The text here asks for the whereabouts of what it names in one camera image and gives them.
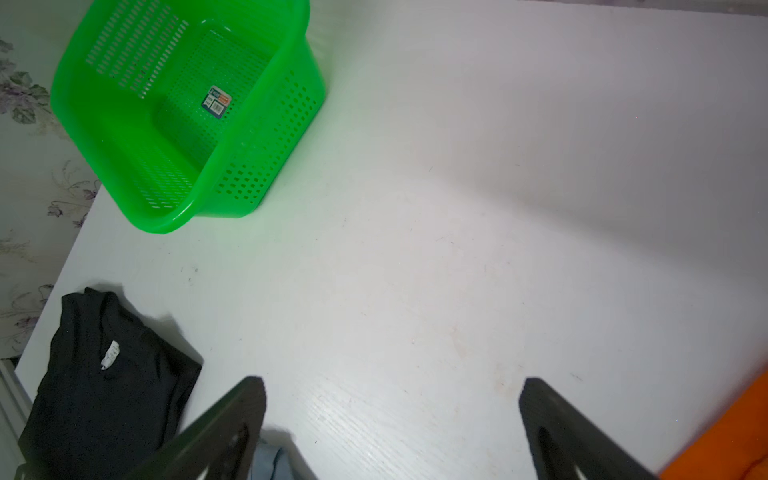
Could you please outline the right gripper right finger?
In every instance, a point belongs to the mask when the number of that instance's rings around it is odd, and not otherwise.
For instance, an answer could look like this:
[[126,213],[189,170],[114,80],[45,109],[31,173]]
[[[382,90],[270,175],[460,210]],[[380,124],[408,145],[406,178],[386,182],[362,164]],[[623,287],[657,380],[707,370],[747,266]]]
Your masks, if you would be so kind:
[[655,477],[544,380],[527,378],[518,404],[538,478]]

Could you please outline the black t-shirt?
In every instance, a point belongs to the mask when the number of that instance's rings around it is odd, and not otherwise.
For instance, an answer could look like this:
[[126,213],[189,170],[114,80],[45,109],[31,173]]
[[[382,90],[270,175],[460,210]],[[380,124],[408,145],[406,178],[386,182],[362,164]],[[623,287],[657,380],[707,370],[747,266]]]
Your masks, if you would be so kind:
[[47,371],[19,439],[35,479],[121,479],[174,438],[201,372],[121,305],[61,299]]

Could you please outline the grey-blue t-shirt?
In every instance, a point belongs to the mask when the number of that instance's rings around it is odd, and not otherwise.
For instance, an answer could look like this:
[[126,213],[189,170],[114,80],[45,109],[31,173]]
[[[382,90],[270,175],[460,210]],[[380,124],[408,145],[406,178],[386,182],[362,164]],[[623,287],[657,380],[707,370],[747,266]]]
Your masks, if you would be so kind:
[[253,453],[247,480],[300,480],[288,451],[260,439]]

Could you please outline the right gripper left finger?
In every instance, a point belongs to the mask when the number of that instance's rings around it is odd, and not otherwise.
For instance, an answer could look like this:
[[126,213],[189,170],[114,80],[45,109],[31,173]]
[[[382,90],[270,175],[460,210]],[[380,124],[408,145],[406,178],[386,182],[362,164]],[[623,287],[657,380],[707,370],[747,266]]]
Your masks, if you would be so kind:
[[252,464],[267,397],[256,376],[241,380],[129,479],[244,479]]

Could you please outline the green plastic mesh basket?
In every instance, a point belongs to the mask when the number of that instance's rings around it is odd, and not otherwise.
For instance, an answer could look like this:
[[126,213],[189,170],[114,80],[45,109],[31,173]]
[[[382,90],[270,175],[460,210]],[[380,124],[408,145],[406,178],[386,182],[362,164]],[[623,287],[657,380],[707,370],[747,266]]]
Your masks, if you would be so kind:
[[246,216],[325,98],[309,20],[306,1],[96,1],[53,112],[135,227]]

